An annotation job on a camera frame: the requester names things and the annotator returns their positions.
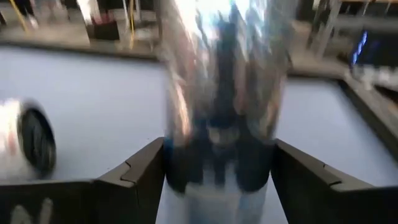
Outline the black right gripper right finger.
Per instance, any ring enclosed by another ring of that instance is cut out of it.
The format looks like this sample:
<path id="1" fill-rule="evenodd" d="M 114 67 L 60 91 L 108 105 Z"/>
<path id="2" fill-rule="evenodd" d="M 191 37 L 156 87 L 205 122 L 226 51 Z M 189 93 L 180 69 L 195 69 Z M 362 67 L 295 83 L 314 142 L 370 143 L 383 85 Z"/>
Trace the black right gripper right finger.
<path id="1" fill-rule="evenodd" d="M 276 140 L 272 180 L 289 223 L 348 223 L 342 199 L 332 189 L 348 174 Z"/>

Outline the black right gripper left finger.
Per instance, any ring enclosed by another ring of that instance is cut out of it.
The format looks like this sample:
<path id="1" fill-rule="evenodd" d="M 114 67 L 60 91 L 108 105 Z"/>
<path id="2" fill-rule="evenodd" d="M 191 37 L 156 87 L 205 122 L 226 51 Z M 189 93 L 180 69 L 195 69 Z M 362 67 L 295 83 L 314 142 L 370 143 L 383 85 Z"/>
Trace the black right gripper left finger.
<path id="1" fill-rule="evenodd" d="M 94 181 L 94 222 L 155 223 L 164 183 L 163 138 Z"/>

